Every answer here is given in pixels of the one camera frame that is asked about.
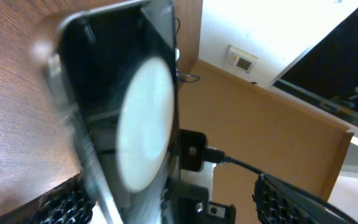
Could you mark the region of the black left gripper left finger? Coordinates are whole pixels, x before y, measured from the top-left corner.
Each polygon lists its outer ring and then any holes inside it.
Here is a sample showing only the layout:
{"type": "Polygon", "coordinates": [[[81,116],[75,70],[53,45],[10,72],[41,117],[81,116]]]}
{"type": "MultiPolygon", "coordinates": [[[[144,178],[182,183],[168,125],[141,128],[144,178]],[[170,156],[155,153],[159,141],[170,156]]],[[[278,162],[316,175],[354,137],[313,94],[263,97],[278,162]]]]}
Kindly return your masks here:
{"type": "Polygon", "coordinates": [[[96,202],[83,174],[69,178],[25,205],[0,216],[0,224],[89,224],[96,202]]]}

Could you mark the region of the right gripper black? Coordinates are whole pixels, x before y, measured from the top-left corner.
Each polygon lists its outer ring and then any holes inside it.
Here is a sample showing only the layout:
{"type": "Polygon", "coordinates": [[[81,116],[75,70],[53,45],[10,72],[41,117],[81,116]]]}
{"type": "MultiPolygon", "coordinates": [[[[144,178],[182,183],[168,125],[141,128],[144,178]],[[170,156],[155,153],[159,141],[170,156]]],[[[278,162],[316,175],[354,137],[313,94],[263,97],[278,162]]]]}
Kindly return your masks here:
{"type": "MultiPolygon", "coordinates": [[[[208,147],[205,134],[181,129],[178,132],[178,170],[201,172],[205,162],[219,164],[225,153],[208,147]]],[[[164,223],[234,224],[236,208],[209,199],[209,190],[182,178],[169,177],[163,191],[164,223]]]]}

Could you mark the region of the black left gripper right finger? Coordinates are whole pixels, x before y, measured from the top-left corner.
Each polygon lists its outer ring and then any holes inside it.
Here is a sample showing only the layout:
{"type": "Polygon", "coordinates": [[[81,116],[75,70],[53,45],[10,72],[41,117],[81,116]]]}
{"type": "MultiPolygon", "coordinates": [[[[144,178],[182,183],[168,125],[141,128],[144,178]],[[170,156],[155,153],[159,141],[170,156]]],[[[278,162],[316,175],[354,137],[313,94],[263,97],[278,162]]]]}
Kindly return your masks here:
{"type": "Polygon", "coordinates": [[[258,176],[252,198],[263,224],[357,224],[330,203],[270,174],[258,176]]]}

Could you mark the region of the black smartphone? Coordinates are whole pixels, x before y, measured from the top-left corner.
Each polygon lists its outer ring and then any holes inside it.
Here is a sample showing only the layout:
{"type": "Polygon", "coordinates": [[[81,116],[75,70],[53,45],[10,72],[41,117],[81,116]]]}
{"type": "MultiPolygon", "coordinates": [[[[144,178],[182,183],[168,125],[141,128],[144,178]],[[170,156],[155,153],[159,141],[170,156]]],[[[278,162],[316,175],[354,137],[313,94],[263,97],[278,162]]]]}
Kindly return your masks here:
{"type": "Polygon", "coordinates": [[[177,132],[172,1],[53,16],[45,81],[108,223],[158,223],[177,132]]]}

